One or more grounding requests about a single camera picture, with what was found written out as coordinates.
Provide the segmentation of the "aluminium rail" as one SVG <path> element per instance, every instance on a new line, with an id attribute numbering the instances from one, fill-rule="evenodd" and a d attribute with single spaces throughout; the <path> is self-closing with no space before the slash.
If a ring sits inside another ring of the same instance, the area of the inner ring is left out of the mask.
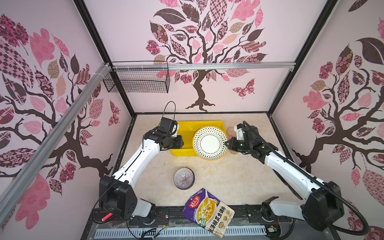
<path id="1" fill-rule="evenodd" d="M 133 70 L 133 69 L 158 69 L 169 71 L 187 71 L 187 70 L 229 70 L 229 69 L 294 69 L 294 62 L 259 62 L 259 63 L 219 63 L 219 64 L 147 64 L 139 62 L 135 65 L 116 65 L 114 70 Z"/>
<path id="2" fill-rule="evenodd" d="M 72 122 L 79 115 L 81 109 L 87 103 L 88 98 L 91 97 L 94 90 L 110 70 L 110 63 L 103 63 L 99 67 L 91 77 L 90 83 L 83 88 L 83 91 L 59 120 L 52 132 L 38 147 L 31 159 L 25 164 L 20 173 L 3 192 L 1 195 L 1 224 L 8 218 L 20 198 L 35 179 L 35 176 L 39 173 L 44 163 L 67 132 Z"/>

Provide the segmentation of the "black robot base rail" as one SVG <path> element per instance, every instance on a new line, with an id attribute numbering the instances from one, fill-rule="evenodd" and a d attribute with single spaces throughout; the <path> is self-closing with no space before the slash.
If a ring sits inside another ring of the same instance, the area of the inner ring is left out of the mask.
<path id="1" fill-rule="evenodd" d="M 235 211 L 235 215 L 229 226 L 265 226 L 267 234 L 265 236 L 243 236 L 243 237 L 226 237 L 225 240 L 339 240 L 340 236 L 334 229 L 326 229 L 322 232 L 312 229 L 304 221 L 293 221 L 287 217 L 277 217 L 271 222 L 267 222 L 262 218 L 262 207 L 260 205 L 232 205 L 231 208 Z M 156 207 L 152 214 L 153 221 L 141 217 L 133 217 L 129 220 L 123 218 L 112 217 L 105 224 L 98 224 L 106 211 L 95 209 L 91 212 L 89 220 L 82 233 L 82 240 L 94 240 L 96 230 L 98 229 L 125 229 L 136 228 L 174 228 L 174 227 L 200 227 L 197 224 L 187 220 L 183 214 L 183 207 Z M 145 234 L 136 238 L 143 240 L 155 240 L 145 238 Z M 217 237 L 183 237 L 176 238 L 161 238 L 158 240 L 216 240 Z"/>

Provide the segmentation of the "purple patterned bowl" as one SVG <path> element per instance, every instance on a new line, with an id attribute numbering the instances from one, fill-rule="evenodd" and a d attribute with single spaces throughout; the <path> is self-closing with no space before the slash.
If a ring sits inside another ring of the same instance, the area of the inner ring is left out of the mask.
<path id="1" fill-rule="evenodd" d="M 180 168 L 174 174 L 174 184 L 180 190 L 188 190 L 195 183 L 195 174 L 190 168 Z"/>

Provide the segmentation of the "aluminium rail left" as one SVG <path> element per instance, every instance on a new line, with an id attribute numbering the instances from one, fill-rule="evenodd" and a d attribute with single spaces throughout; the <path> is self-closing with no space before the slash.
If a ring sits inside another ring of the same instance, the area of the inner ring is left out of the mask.
<path id="1" fill-rule="evenodd" d="M 83 91 L 59 120 L 52 132 L 38 147 L 31 159 L 25 164 L 20 173 L 3 192 L 1 195 L 1 224 L 8 218 L 20 198 L 35 179 L 35 176 L 39 173 L 44 163 L 67 132 L 72 122 L 79 115 L 81 109 L 87 103 L 88 98 L 91 97 L 94 90 L 110 70 L 110 63 L 103 63 L 99 67 L 91 77 L 90 83 L 83 88 Z"/>

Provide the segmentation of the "purple seasoning packet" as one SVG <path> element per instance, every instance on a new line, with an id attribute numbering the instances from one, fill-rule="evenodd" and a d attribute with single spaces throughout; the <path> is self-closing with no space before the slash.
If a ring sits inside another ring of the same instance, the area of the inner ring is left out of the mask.
<path id="1" fill-rule="evenodd" d="M 206 231 L 222 239 L 235 211 L 205 188 L 189 197 L 182 211 L 183 216 Z"/>

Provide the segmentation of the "white vent grille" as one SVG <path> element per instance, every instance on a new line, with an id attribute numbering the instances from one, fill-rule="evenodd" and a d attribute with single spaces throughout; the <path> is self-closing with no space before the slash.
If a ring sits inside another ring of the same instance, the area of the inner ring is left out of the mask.
<path id="1" fill-rule="evenodd" d="M 136 228 L 125 229 L 98 229 L 96 230 L 95 240 L 123 240 L 136 239 L 145 234 L 147 239 L 176 238 L 183 237 L 214 237 L 211 232 L 201 227 L 174 227 L 174 228 Z M 265 226 L 229 226 L 226 230 L 226 237 L 243 236 L 265 236 L 267 234 Z"/>

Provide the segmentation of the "pink translucent cup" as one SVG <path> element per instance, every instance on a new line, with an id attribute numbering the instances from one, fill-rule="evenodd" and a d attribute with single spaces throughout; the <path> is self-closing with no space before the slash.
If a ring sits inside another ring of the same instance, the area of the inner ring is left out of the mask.
<path id="1" fill-rule="evenodd" d="M 228 140 L 231 140 L 232 138 L 237 139 L 237 132 L 234 127 L 227 128 L 227 136 Z"/>

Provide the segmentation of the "yellow plastic bin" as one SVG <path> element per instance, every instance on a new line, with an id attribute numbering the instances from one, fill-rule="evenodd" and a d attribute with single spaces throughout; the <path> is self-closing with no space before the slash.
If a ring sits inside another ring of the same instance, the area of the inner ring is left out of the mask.
<path id="1" fill-rule="evenodd" d="M 193 149 L 192 141 L 195 132 L 200 128 L 214 126 L 220 128 L 225 133 L 225 126 L 222 121 L 180 122 L 179 126 L 178 135 L 182 136 L 184 146 L 178 150 L 171 150 L 175 157 L 198 157 Z"/>

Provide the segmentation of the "yellow dotted plate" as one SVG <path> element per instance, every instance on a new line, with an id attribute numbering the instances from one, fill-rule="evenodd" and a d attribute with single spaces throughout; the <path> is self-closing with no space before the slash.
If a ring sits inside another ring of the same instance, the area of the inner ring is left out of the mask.
<path id="1" fill-rule="evenodd" d="M 195 132 L 192 144 L 197 156 L 207 161 L 216 161 L 227 153 L 227 140 L 227 135 L 220 128 L 207 126 Z"/>

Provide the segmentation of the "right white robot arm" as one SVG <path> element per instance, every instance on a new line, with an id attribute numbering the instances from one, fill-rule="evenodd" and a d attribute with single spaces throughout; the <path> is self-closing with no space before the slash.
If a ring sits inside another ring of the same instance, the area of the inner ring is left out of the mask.
<path id="1" fill-rule="evenodd" d="M 313 229 L 323 231 L 344 216 L 342 201 L 317 185 L 314 176 L 300 172 L 298 165 L 260 137 L 256 127 L 241 123 L 234 130 L 236 136 L 225 143 L 229 150 L 259 160 L 278 173 L 301 196 L 300 200 L 295 201 L 277 196 L 267 199 L 262 203 L 265 220 L 283 216 L 305 221 Z"/>

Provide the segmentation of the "aluminium rail back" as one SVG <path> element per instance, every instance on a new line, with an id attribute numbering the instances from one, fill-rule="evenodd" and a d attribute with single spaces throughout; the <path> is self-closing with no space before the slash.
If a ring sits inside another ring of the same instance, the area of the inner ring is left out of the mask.
<path id="1" fill-rule="evenodd" d="M 187 71 L 187 70 L 229 70 L 229 69 L 294 69 L 294 62 L 259 62 L 259 63 L 219 63 L 219 64 L 147 64 L 139 62 L 135 65 L 116 65 L 114 70 L 133 70 L 133 69 L 158 69 L 169 71 Z"/>

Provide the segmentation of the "pink marker pen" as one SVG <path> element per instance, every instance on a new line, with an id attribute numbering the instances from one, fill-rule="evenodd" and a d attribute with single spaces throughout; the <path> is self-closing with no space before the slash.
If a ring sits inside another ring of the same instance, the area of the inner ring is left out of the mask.
<path id="1" fill-rule="evenodd" d="M 105 221 L 109 220 L 112 216 L 113 216 L 112 213 L 107 214 L 106 216 L 104 216 L 104 217 L 102 218 L 102 222 L 105 222 Z"/>

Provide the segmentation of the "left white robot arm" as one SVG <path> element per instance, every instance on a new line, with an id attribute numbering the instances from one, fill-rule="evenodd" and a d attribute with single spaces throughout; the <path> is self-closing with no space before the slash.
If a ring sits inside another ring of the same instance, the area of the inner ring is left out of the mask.
<path id="1" fill-rule="evenodd" d="M 155 205 L 137 198 L 134 187 L 149 162 L 162 150 L 181 149 L 184 145 L 178 135 L 176 120 L 161 118 L 159 125 L 144 134 L 138 150 L 128 162 L 111 177 L 101 178 L 98 205 L 113 217 L 152 218 Z"/>

